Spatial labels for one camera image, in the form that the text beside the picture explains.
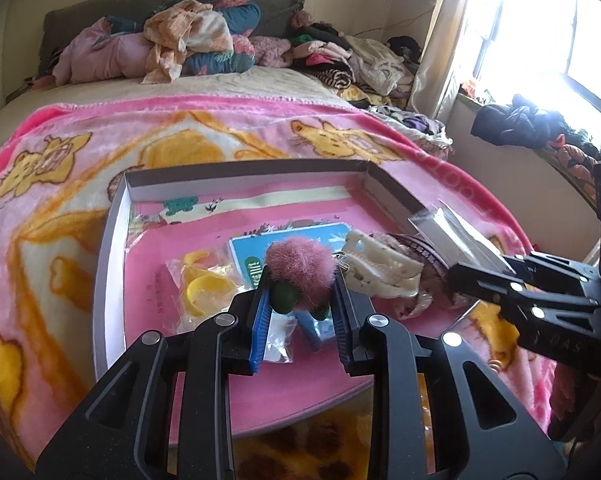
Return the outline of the peach spiral hair clip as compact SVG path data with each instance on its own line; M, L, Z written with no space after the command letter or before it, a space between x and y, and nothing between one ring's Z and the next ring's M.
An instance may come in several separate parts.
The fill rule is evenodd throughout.
M499 359L495 359L495 358L489 359L489 360L486 362L486 364L487 364L487 366L488 366L488 367L489 367L491 370L493 370L493 371L494 371L495 373L497 373L497 374L500 374L500 373L502 373L504 370L506 370L506 369L507 369L507 367L506 367L506 364L505 364L505 363L503 363L501 360L499 360Z

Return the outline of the blue printed card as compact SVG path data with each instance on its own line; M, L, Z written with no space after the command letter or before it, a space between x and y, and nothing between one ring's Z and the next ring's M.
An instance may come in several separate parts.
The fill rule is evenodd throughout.
M256 287L268 266L275 280L300 289L328 287L339 252L351 227L346 223L303 226L233 237L229 249L244 280Z

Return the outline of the pink cartoon bear blanket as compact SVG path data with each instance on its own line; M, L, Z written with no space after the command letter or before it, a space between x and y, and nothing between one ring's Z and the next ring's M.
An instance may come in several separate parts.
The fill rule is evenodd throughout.
M96 256L122 176L318 157L374 162L507 254L532 248L483 185L338 99L146 96L54 103L18 122L0 148L0 434L26 467L93 384Z

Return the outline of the floral fabric scrunchie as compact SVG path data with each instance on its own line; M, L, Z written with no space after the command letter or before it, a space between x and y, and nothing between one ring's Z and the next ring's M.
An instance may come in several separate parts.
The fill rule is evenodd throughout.
M372 237L396 252L423 264L418 295L410 299L389 300L389 305L401 321L416 318L432 308L466 311L476 305L476 300L473 298L449 289L447 263L422 237L389 233L373 233Z

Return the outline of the dark teal floral pillow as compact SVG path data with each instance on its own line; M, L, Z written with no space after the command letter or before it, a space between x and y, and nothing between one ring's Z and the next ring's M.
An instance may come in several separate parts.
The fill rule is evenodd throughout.
M174 0L162 4L142 24L109 15L110 34L140 34L150 43L145 60L147 84L171 82L184 73L208 74L186 61L209 55L229 62L260 22L260 7L252 0Z

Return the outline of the clear earring packet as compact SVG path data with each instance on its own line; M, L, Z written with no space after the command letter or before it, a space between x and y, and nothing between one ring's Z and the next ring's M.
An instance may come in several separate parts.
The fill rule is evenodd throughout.
M293 362L292 336L297 321L293 314L271 313L268 328L264 361L272 364Z

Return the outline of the clear plastic packet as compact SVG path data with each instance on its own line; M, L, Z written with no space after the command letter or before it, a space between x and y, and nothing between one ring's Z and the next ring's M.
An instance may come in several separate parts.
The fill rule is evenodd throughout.
M465 263L491 272L514 274L496 246L444 202L417 212L409 221L450 268Z

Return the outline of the yellow item in bag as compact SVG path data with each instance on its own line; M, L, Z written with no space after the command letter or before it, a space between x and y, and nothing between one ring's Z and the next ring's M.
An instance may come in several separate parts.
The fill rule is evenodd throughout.
M197 249L166 262L166 269L177 286L174 304L178 309L177 334L226 312L233 298L246 292L244 278L226 247Z

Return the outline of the beige bed sheet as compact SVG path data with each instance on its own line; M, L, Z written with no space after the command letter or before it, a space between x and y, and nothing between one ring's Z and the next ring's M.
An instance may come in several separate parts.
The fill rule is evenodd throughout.
M41 107L125 101L153 96L265 96L346 107L348 103L320 81L291 68L254 66L245 73L181 77L171 84L141 84L138 79L111 79L30 90L0 110L0 148L17 127Z

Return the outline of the white bag of clothes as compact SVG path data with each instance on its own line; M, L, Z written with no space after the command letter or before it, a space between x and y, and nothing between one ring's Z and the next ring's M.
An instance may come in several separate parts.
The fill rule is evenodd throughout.
M437 119L390 105L370 106L368 113L431 156L447 160L453 151L453 140L447 136L445 125Z

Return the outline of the orange floral cloth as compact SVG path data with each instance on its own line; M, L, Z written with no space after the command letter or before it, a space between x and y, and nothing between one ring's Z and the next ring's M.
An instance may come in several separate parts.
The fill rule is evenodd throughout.
M230 58L234 51L226 19L210 3L197 0L182 0L157 12L144 23L143 33L154 44L146 58L144 84L175 81L191 55Z

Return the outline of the white bow hair clip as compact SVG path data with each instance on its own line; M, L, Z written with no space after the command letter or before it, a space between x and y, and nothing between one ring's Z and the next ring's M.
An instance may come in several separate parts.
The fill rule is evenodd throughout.
M353 292L382 299L419 294L424 264L359 230L347 233L340 264L344 281Z

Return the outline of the dark green headboard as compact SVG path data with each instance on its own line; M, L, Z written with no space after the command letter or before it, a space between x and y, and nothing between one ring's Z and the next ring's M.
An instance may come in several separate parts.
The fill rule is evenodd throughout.
M43 37L39 49L38 75L43 75L52 60L53 52L67 46L84 28L105 15L144 22L163 4L176 0L87 0L50 11L43 22ZM295 11L303 10L305 0L252 0L260 9L260 21L254 29L256 36L284 37L290 31Z

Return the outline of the orange black patterned cloth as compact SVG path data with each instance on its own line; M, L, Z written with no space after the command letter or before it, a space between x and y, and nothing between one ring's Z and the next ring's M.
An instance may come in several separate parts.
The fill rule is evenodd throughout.
M591 206L596 206L593 168L601 163L601 148L589 141L578 143L570 140L566 133L560 133L546 144L543 156Z

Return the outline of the window frame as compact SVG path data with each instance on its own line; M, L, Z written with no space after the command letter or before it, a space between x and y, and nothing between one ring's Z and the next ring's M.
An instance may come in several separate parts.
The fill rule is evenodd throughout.
M601 0L475 0L473 75L497 102L524 96L601 136Z

